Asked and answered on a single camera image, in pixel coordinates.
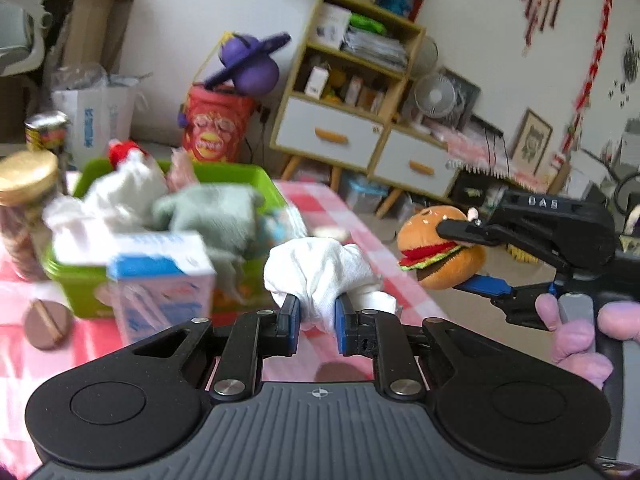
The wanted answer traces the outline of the pink gloved hand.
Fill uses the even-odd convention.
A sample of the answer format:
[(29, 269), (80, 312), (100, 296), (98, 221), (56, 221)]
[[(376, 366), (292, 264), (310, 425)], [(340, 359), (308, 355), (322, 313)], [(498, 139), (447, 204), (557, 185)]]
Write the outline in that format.
[[(542, 294), (535, 301), (536, 311), (553, 334), (551, 359), (555, 365), (578, 375), (601, 389), (614, 372), (609, 358), (590, 347), (596, 342), (593, 324), (578, 320), (563, 322), (558, 300)], [(613, 301), (603, 306), (597, 318), (598, 330), (615, 340), (639, 342), (640, 308), (638, 302)]]

